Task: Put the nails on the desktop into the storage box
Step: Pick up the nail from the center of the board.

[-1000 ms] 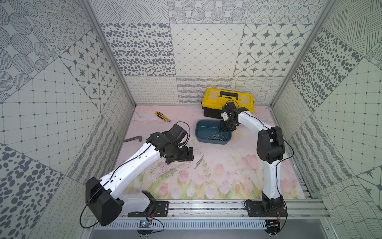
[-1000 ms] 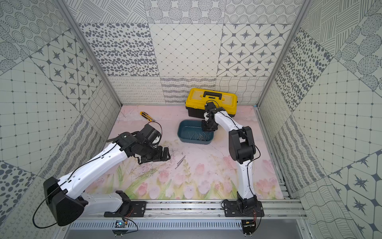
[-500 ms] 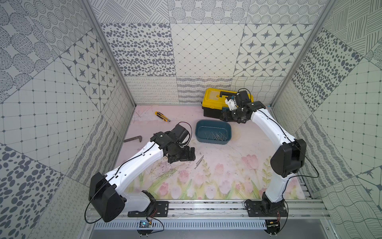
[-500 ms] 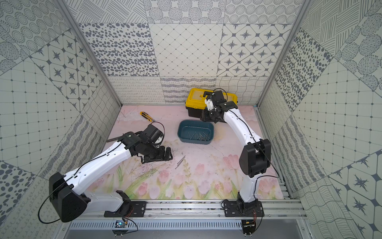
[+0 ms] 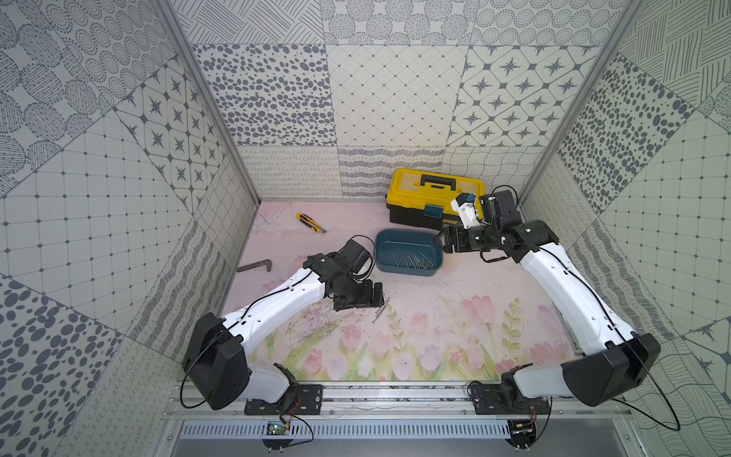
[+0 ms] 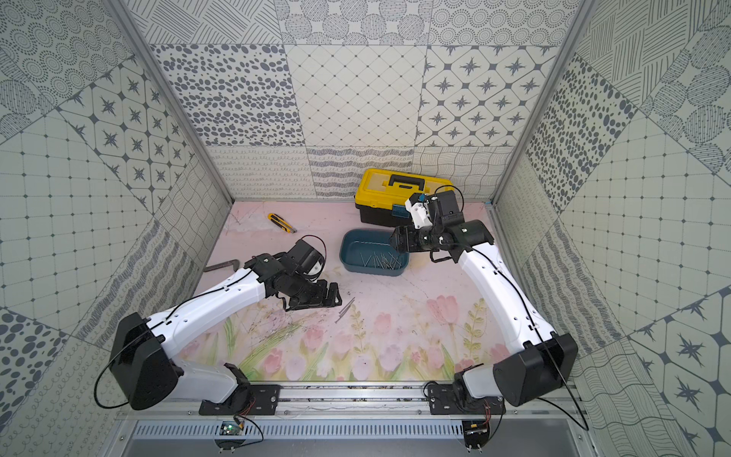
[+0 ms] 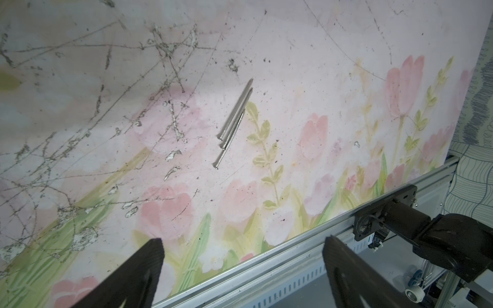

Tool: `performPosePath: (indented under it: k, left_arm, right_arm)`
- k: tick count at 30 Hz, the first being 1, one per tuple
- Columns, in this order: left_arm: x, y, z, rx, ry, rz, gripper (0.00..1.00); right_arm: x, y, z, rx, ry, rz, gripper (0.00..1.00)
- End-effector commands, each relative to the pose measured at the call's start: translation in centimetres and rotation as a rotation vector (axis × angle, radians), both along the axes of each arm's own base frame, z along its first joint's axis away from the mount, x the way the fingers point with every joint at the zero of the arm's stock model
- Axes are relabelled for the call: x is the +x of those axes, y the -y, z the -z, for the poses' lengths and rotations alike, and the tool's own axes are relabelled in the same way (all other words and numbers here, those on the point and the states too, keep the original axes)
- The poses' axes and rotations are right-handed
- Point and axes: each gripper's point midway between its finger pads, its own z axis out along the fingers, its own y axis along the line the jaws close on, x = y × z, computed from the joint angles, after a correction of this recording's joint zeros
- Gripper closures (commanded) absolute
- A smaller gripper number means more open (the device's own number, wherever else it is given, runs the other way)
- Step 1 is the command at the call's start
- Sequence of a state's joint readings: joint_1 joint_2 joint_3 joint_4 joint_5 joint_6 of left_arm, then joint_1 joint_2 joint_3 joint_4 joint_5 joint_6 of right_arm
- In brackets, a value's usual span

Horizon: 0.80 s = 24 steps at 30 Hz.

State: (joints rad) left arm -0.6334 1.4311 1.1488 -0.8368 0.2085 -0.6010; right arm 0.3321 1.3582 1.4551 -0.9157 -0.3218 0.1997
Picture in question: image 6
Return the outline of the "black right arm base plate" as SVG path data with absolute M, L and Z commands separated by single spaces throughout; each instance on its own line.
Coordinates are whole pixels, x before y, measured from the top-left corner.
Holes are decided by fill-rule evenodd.
M 506 412 L 493 368 L 484 364 L 455 373 L 451 384 L 429 381 L 424 385 L 423 394 L 432 415 L 501 415 Z

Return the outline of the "teal plastic storage box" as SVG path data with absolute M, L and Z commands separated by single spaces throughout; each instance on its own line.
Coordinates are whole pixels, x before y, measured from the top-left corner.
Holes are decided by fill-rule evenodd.
M 396 251 L 390 230 L 356 228 L 345 234 L 340 260 L 348 272 L 390 276 L 401 275 L 409 265 L 409 254 Z

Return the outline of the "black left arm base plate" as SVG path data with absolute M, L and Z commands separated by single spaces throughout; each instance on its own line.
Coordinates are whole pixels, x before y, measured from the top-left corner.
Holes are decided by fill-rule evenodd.
M 282 390 L 280 385 L 251 384 L 236 365 L 224 363 L 224 366 L 234 376 L 237 382 L 236 389 L 221 403 L 203 400 L 198 411 L 201 416 L 250 414 L 272 416 L 276 413 Z

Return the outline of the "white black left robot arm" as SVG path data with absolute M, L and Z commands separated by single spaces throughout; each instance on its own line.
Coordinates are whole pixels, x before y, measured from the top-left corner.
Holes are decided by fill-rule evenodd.
M 303 236 L 288 251 L 252 257 L 218 285 L 168 310 L 123 318 L 103 371 L 117 382 L 126 406 L 143 411 L 166 400 L 188 400 L 199 402 L 202 415 L 250 411 L 255 395 L 237 365 L 215 368 L 180 354 L 209 329 L 266 298 L 279 299 L 285 312 L 341 306 L 337 283 L 322 277 L 327 251 L 309 239 Z

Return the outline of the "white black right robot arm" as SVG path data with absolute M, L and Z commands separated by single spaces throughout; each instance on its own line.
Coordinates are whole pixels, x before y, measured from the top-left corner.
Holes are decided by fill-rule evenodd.
M 564 387 L 578 355 L 578 345 L 559 334 L 533 307 L 502 259 L 487 226 L 466 220 L 453 190 L 434 194 L 416 192 L 405 202 L 411 223 L 399 226 L 390 245 L 399 252 L 448 253 L 483 296 L 497 319 L 508 357 L 493 364 L 491 375 L 468 369 L 463 375 L 466 392 L 486 396 L 483 386 L 493 386 L 510 405 L 519 407 Z

